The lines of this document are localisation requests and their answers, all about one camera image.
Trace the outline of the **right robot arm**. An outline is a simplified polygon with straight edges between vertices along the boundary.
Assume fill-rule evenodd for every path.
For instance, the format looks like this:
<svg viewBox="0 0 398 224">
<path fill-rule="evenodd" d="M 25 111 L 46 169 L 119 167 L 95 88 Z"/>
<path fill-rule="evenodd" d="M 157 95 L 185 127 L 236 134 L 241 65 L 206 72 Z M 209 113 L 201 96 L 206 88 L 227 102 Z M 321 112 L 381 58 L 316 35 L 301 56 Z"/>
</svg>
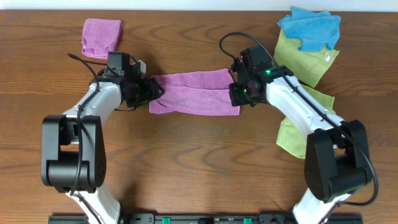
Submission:
<svg viewBox="0 0 398 224">
<path fill-rule="evenodd" d="M 276 107 L 307 140 L 308 189 L 286 223 L 326 223 L 331 212 L 373 179 L 366 130 L 321 105 L 286 66 L 273 67 L 260 46 L 234 59 L 238 81 L 229 86 L 233 106 L 265 103 Z"/>
</svg>

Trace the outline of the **purple microfiber cloth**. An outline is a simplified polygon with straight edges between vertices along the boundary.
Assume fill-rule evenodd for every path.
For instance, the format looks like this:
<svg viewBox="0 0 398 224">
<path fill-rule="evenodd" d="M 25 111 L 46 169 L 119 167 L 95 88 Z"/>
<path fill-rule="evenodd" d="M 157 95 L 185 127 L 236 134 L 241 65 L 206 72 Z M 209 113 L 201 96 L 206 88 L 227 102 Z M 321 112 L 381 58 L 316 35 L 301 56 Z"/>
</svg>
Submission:
<svg viewBox="0 0 398 224">
<path fill-rule="evenodd" d="M 213 71 L 175 73 L 154 77 L 165 93 L 151 101 L 152 114 L 181 112 L 204 116 L 238 116 L 240 107 L 233 107 L 229 84 L 233 78 L 227 68 Z"/>
</svg>

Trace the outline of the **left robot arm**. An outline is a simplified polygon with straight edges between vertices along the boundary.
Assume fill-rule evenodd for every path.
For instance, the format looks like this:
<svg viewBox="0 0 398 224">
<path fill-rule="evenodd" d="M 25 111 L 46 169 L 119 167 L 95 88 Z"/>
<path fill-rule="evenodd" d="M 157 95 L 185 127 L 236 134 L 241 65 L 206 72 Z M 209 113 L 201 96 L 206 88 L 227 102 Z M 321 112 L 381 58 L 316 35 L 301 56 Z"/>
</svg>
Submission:
<svg viewBox="0 0 398 224">
<path fill-rule="evenodd" d="M 41 179 L 73 199 L 82 215 L 51 215 L 49 223 L 152 223 L 152 215 L 123 211 L 105 184 L 102 125 L 126 103 L 129 111 L 160 98 L 164 89 L 146 77 L 146 64 L 123 52 L 109 52 L 93 74 L 88 92 L 71 109 L 42 121 Z"/>
</svg>

